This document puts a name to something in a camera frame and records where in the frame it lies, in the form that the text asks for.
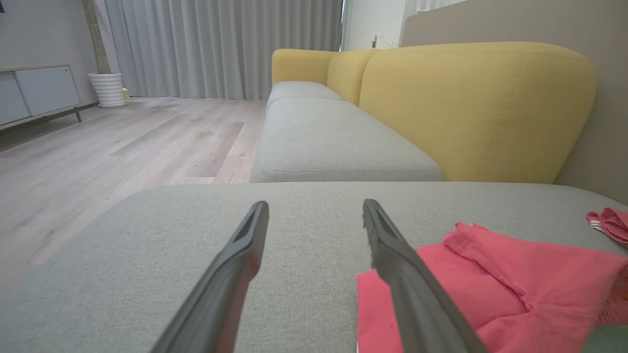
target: floor plank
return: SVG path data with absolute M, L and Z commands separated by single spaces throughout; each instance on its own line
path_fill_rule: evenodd
M 134 99 L 0 132 L 0 300 L 122 199 L 248 182 L 265 101 Z

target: white flower pot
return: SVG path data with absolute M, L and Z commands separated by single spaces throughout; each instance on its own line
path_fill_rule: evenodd
M 88 73 L 87 76 L 98 95 L 99 107 L 118 108 L 126 106 L 122 94 L 121 73 Z

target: potted plant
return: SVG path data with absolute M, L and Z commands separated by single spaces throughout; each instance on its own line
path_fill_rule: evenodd
M 88 73 L 87 76 L 98 95 L 99 107 L 124 107 L 126 102 L 122 94 L 122 74 L 119 72 L 112 73 L 109 68 L 93 0 L 83 0 L 83 9 L 85 10 L 85 17 L 87 18 L 89 33 L 92 36 L 94 54 L 96 55 L 96 66 L 98 68 L 98 73 Z

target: gray curtain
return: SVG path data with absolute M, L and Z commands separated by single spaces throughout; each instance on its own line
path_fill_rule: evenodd
M 278 48 L 337 51 L 342 0 L 106 0 L 141 97 L 266 99 Z

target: tree trunk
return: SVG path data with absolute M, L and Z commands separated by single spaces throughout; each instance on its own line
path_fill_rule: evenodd
M 92 44 L 94 46 L 94 54 L 96 55 L 96 67 L 98 68 L 98 73 L 111 73 L 109 62 L 107 61 L 105 46 L 102 43 L 102 36 L 100 35 L 100 27 L 98 26 L 98 19 L 96 18 L 93 0 L 83 0 L 83 9 L 85 10 L 85 18 L 87 18 L 89 33 L 92 36 Z

